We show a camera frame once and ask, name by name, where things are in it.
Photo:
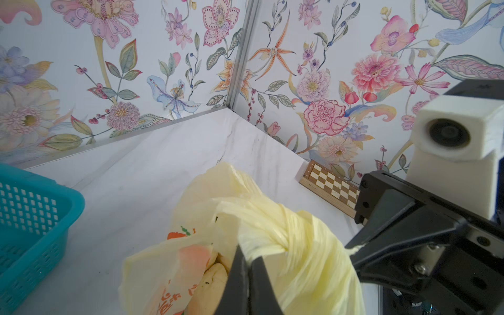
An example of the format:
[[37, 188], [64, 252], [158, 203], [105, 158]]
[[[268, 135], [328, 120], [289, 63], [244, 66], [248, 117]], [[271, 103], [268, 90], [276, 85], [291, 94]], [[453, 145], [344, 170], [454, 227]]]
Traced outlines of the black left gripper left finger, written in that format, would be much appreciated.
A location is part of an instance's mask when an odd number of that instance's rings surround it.
[[232, 262], [223, 296], [214, 315], [247, 315], [249, 310], [249, 266], [240, 246]]

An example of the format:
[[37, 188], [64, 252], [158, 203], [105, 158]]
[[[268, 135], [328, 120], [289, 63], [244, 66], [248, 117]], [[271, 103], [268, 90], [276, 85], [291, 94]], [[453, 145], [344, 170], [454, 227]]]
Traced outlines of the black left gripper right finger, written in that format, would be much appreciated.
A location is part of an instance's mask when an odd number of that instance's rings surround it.
[[283, 315], [262, 257], [254, 260], [249, 268], [249, 314]]

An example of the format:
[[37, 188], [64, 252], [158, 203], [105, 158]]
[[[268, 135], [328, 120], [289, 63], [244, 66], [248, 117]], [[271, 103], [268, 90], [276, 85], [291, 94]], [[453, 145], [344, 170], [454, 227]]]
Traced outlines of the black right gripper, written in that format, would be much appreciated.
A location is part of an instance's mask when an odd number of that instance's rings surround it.
[[421, 297], [442, 314], [503, 313], [503, 229], [384, 171], [364, 175], [346, 245], [361, 282]]

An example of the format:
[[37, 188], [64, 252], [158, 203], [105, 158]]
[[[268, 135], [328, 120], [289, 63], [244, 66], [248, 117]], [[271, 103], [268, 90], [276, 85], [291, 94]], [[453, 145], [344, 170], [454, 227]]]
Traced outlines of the yellow plastic bag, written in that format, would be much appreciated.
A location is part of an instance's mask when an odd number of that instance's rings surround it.
[[123, 262], [119, 300], [127, 314], [184, 314], [204, 273], [228, 275], [236, 248], [262, 257], [284, 314], [364, 314], [361, 283], [346, 249], [319, 218], [292, 211], [221, 163], [197, 176], [172, 213], [167, 239]]

